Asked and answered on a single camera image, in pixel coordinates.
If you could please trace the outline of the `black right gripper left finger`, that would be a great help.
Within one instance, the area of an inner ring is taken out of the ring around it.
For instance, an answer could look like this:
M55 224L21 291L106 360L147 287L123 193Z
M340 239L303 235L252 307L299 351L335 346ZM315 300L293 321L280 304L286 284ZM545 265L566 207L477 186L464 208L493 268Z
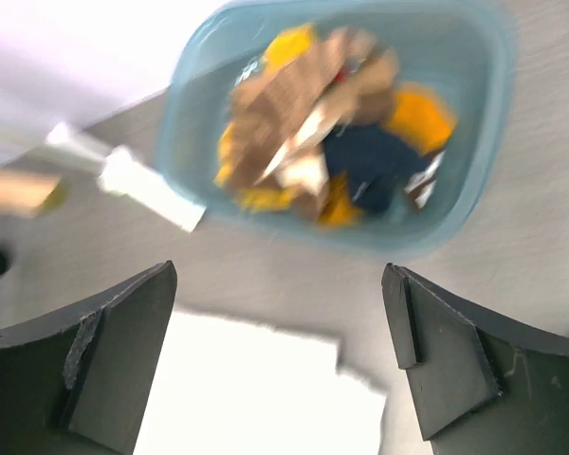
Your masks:
M131 454L174 309L174 264L0 330L0 454Z

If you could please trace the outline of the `yellow sock striped cuff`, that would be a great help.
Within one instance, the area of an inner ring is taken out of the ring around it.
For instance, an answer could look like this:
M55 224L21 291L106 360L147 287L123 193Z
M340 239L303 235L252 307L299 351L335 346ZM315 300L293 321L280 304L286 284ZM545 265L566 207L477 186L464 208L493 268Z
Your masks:
M279 33L263 54L263 71L272 73L291 63L317 40L313 24L303 24Z

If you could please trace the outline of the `brown zebra striped sock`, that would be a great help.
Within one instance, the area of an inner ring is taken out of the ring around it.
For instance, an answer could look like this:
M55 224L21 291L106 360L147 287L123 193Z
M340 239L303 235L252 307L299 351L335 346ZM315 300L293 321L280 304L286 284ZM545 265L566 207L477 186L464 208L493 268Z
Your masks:
M364 30L340 27L278 71L239 82L230 95L232 172L226 186L255 186L281 144L319 100L342 111L337 125L372 124L395 108L395 49Z

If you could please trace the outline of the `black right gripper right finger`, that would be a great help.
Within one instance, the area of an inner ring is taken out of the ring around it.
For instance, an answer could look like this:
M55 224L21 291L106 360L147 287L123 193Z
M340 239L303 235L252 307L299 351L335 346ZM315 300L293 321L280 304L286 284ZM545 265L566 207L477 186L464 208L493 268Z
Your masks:
M569 454L569 338L387 264L395 358L435 454Z

